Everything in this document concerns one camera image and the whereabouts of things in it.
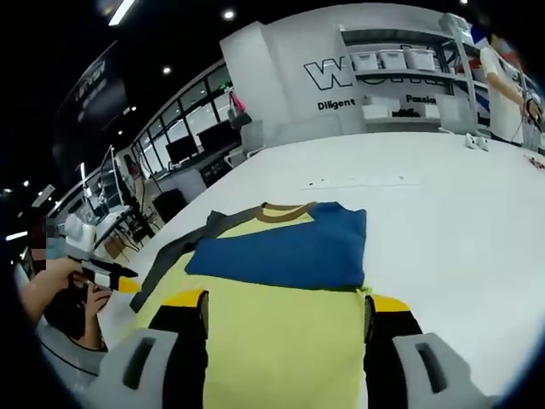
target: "monitor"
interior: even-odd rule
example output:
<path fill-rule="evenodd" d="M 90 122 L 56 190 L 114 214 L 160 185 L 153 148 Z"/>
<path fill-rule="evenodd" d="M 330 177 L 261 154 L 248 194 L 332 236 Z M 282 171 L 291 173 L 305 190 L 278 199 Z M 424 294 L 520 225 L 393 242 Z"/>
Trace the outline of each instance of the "monitor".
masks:
<path fill-rule="evenodd" d="M 197 153 L 198 150 L 193 138 L 191 138 L 191 136 L 184 136 L 167 145 L 167 152 L 169 153 L 172 164 L 177 164 L 185 158 L 189 158 Z"/>
<path fill-rule="evenodd" d="M 229 121 L 220 122 L 198 134 L 205 152 L 219 151 L 235 143 L 242 143 L 240 132 L 234 130 Z"/>

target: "person in white shirt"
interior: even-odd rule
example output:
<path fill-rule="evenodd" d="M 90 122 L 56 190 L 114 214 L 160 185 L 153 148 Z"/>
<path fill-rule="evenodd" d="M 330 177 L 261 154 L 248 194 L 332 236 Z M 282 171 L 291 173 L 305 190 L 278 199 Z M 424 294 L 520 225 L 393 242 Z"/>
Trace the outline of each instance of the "person in white shirt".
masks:
<path fill-rule="evenodd" d="M 531 101 L 526 109 L 526 99 L 521 89 L 506 72 L 507 63 L 500 54 L 509 51 L 502 38 L 494 34 L 487 37 L 488 44 L 480 50 L 480 62 L 485 71 L 490 98 L 490 131 L 492 139 L 521 146 L 523 142 L 523 115 L 539 115 L 539 108 Z"/>

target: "ceiling light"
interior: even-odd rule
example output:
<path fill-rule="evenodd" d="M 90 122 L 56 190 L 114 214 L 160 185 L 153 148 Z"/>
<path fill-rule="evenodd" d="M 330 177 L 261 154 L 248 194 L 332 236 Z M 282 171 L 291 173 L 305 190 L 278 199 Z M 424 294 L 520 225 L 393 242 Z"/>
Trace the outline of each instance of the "ceiling light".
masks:
<path fill-rule="evenodd" d="M 223 12 L 223 20 L 230 21 L 235 18 L 235 12 L 232 10 L 225 10 Z"/>
<path fill-rule="evenodd" d="M 135 0 L 123 0 L 121 5 L 118 7 L 116 12 L 114 13 L 112 19 L 110 20 L 109 26 L 116 26 L 118 25 L 123 17 L 127 14 L 127 12 L 130 9 L 130 6 L 133 5 Z"/>
<path fill-rule="evenodd" d="M 18 239 L 19 237 L 25 237 L 27 234 L 28 232 L 10 234 L 9 236 L 6 237 L 6 241 L 15 240 L 15 239 Z"/>

